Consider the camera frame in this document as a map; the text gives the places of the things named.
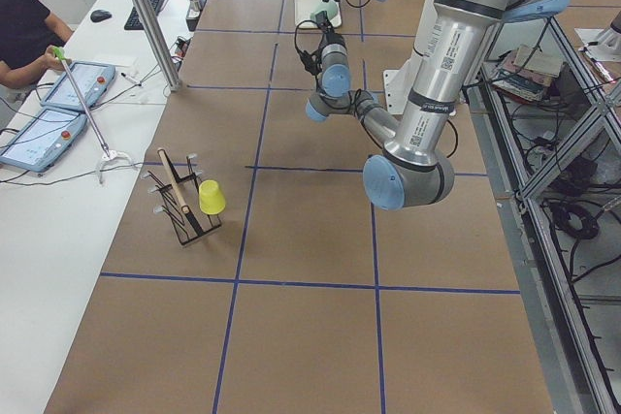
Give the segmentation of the white bear tray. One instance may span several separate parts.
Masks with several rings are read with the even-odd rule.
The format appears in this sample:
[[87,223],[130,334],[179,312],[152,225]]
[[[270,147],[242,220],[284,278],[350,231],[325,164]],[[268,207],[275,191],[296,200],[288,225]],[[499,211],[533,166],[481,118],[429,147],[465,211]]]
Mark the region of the white bear tray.
[[316,16],[325,12],[335,28],[342,26],[340,5],[335,0],[294,0],[294,21],[302,29],[316,29]]

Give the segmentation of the silver metal cylinder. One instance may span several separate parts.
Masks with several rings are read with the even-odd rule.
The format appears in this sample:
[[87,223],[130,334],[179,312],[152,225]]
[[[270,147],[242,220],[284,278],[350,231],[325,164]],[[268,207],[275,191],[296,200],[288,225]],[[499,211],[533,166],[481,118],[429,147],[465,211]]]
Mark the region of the silver metal cylinder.
[[198,15],[202,10],[201,0],[189,0],[189,11]]

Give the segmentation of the pale green cup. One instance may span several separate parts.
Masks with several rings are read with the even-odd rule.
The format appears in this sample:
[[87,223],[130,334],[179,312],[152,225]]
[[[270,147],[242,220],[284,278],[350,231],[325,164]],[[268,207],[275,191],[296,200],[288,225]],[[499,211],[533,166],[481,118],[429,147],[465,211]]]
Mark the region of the pale green cup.
[[334,0],[320,1],[310,13],[310,20],[314,21],[315,15],[318,13],[326,13],[332,21],[339,14],[339,5]]

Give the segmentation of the yellow cup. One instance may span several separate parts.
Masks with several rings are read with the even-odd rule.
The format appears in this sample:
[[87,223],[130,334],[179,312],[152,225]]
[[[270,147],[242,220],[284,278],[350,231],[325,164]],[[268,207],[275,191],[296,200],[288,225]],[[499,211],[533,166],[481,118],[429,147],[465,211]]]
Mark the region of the yellow cup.
[[207,215],[218,215],[226,208],[226,200],[216,180],[208,179],[199,185],[199,207]]

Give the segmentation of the black computer mouse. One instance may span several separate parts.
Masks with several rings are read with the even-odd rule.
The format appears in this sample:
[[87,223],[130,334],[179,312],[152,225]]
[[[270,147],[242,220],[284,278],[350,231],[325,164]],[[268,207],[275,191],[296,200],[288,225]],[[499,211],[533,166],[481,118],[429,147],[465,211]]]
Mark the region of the black computer mouse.
[[90,14],[90,20],[93,23],[99,23],[107,19],[110,19],[111,17],[112,17],[112,14],[109,11],[101,10],[101,9],[94,10]]

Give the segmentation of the seated person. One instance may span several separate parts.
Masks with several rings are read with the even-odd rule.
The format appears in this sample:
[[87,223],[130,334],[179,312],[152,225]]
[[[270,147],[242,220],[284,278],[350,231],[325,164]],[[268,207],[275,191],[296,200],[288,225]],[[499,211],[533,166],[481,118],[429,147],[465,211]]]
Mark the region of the seated person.
[[62,72],[53,49],[73,30],[40,0],[1,0],[1,84],[20,89],[48,70]]

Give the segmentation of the lower teach pendant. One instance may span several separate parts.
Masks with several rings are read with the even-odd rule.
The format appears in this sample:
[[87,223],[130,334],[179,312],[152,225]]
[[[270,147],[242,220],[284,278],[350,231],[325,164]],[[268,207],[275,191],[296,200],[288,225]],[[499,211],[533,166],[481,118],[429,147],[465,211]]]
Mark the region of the lower teach pendant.
[[1,163],[45,172],[77,139],[86,121],[81,112],[43,108],[1,150]]

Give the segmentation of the aluminium frame post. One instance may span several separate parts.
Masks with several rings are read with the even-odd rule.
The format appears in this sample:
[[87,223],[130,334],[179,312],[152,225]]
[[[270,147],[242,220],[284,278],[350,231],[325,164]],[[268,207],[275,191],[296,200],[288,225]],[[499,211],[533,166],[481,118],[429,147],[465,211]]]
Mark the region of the aluminium frame post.
[[144,32],[162,75],[170,91],[176,92],[180,88],[180,77],[164,40],[154,9],[148,0],[132,0],[132,2],[144,27]]

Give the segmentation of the stack of magazines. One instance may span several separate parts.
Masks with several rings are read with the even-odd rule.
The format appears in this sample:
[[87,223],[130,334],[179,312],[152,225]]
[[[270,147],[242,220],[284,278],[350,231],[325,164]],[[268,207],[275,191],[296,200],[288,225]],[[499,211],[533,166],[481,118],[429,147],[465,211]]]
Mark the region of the stack of magazines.
[[535,102],[544,96],[563,67],[562,58],[521,45],[503,56],[494,69],[491,84],[513,96]]

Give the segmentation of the upper teach pendant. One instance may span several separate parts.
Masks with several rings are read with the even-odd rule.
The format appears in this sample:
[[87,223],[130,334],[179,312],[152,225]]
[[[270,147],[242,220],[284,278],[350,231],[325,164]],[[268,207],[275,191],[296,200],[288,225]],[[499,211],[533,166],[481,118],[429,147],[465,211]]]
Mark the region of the upper teach pendant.
[[[115,78],[112,64],[76,61],[70,65],[71,73],[87,105],[92,108]],[[60,75],[53,87],[42,99],[43,107],[68,111],[82,111],[82,104],[66,73]]]

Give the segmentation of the teach pendant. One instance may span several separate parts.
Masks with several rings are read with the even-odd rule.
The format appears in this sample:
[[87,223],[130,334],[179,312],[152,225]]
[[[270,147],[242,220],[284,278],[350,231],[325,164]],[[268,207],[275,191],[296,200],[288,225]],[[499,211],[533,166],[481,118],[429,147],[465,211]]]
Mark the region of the teach pendant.
[[43,108],[1,150],[1,163],[45,172],[77,139],[86,121],[81,112]]
[[[70,65],[71,73],[87,105],[92,108],[115,78],[112,64],[76,61]],[[82,104],[66,73],[60,75],[53,87],[42,99],[43,107],[68,111],[82,111]]]

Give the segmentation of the black marker pen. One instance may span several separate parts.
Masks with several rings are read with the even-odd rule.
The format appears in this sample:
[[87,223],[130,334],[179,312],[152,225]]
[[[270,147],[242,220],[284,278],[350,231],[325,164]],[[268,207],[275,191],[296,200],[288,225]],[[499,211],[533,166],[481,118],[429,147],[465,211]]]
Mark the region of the black marker pen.
[[131,76],[129,76],[129,75],[128,75],[128,74],[126,74],[126,73],[121,72],[121,76],[122,76],[123,78],[125,78],[126,80],[128,80],[128,81],[132,82],[133,84],[140,85],[140,82],[139,82],[138,80],[136,80],[136,79],[132,78]]

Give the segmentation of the pink rod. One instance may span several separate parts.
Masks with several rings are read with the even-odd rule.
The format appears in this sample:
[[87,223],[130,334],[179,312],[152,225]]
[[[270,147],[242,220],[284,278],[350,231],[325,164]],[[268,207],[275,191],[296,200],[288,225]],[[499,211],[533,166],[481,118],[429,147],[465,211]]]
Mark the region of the pink rod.
[[85,98],[82,95],[82,92],[81,92],[81,90],[79,88],[79,85],[78,85],[77,81],[75,80],[75,78],[74,78],[74,76],[73,76],[73,74],[72,74],[72,72],[70,70],[70,67],[68,65],[68,61],[67,61],[67,59],[66,59],[66,57],[64,55],[63,48],[52,46],[51,49],[52,49],[52,52],[55,55],[56,59],[63,66],[63,69],[65,71],[67,79],[71,83],[71,85],[72,85],[72,87],[73,87],[73,89],[74,89],[74,91],[76,93],[76,96],[77,96],[77,98],[79,99],[79,101],[81,103],[82,109],[84,110],[85,115],[86,115],[86,117],[87,117],[87,119],[88,119],[88,121],[89,121],[89,123],[90,123],[90,125],[91,125],[91,127],[93,129],[93,131],[95,132],[95,135],[96,135],[96,137],[97,137],[97,139],[99,141],[99,144],[102,147],[102,150],[103,150],[104,154],[106,155],[106,157],[108,159],[112,159],[112,156],[110,154],[110,148],[109,148],[108,144],[106,143],[106,141],[105,141],[105,139],[104,139],[100,129],[98,128],[98,126],[97,126],[97,124],[96,124],[96,122],[95,122],[95,120],[94,120],[94,118],[93,118],[93,116],[91,114],[91,111],[90,111],[90,109],[89,109],[89,107],[88,107],[88,105],[87,105],[87,103],[85,101]]

